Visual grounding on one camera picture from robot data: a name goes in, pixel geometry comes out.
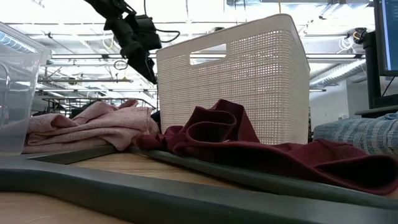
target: wooden table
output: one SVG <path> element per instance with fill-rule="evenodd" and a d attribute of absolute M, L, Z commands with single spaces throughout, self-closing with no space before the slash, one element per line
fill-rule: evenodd
<path fill-rule="evenodd" d="M 178 180 L 217 187 L 238 185 L 136 154 L 112 154 L 71 166 L 101 169 L 123 174 Z M 26 193 L 0 192 L 0 223 L 7 224 L 122 224 L 127 223 L 51 197 Z"/>

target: plastic basket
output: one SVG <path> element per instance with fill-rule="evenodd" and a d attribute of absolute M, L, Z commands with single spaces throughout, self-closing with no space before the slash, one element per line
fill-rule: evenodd
<path fill-rule="evenodd" d="M 226 57 L 197 65 L 192 52 L 226 45 Z M 307 143 L 310 67 L 289 15 L 278 14 L 156 53 L 162 130 L 184 125 L 195 106 L 243 105 L 264 144 Z"/>

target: pink cloth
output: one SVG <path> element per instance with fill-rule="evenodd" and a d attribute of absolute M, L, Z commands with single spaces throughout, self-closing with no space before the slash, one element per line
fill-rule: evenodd
<path fill-rule="evenodd" d="M 157 134 L 150 108 L 129 100 L 119 108 L 96 102 L 73 119 L 45 114 L 29 120 L 23 153 L 87 149 L 112 144 L 124 150 L 143 134 Z"/>

